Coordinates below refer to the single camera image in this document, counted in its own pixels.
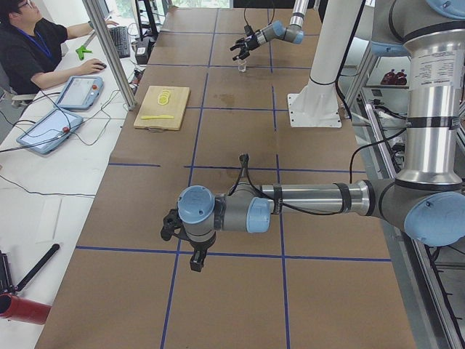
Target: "brown table surface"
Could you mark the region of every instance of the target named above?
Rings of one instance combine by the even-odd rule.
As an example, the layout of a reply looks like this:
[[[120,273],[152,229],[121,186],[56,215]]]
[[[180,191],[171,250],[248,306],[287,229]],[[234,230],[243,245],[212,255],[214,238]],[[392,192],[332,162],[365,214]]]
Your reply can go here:
[[[248,9],[254,29],[272,10]],[[287,24],[291,10],[278,9]],[[341,129],[290,127],[286,98],[308,82],[320,21],[304,42],[229,51],[242,9],[176,9],[136,94],[191,88],[178,132],[134,129],[129,112],[37,348],[414,348],[380,223],[356,214],[273,216],[263,234],[219,232],[201,273],[192,248],[160,237],[189,185],[227,192],[238,156],[255,183],[348,181],[357,148]],[[355,162],[356,179],[365,177]]]

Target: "robot label sticker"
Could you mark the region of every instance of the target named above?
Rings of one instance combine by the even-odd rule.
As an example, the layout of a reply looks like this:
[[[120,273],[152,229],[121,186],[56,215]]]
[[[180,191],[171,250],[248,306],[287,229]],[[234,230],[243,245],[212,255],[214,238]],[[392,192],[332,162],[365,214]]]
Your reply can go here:
[[[412,58],[410,90],[439,86],[461,89],[464,58],[463,49]]]

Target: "blue lanyard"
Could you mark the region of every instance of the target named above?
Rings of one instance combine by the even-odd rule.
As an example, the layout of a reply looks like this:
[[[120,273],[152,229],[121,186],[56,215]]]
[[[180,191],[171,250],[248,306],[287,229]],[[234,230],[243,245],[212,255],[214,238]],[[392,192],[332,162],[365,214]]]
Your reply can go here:
[[[47,47],[47,44],[45,44],[44,39],[42,38],[42,35],[40,33],[35,33],[41,39],[42,44],[38,43],[36,40],[32,39],[25,31],[22,31],[21,29],[17,28],[18,31],[24,35],[26,38],[28,38],[30,41],[32,41],[48,58],[49,60],[53,60],[52,53],[50,52],[49,48]]]

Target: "green object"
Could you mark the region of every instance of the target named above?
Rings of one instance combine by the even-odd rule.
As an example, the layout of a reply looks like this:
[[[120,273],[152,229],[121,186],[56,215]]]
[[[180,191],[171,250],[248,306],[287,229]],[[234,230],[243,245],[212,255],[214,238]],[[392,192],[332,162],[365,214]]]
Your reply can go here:
[[[84,53],[92,53],[92,51],[90,49],[87,49],[84,45],[82,45],[76,50],[76,53],[78,54],[79,60],[83,60]]]

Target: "black shirt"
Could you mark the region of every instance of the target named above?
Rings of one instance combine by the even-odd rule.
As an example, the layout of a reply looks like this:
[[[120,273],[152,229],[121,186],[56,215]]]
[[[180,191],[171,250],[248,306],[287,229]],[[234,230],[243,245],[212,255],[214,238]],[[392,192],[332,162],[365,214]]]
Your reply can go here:
[[[31,78],[55,70],[62,57],[61,43],[68,39],[65,27],[44,18],[37,22],[34,33],[29,39],[9,23],[0,25],[0,63],[9,77],[9,85],[20,95],[40,90]],[[43,46],[41,38],[52,58],[47,57],[46,49],[40,49],[32,41]]]

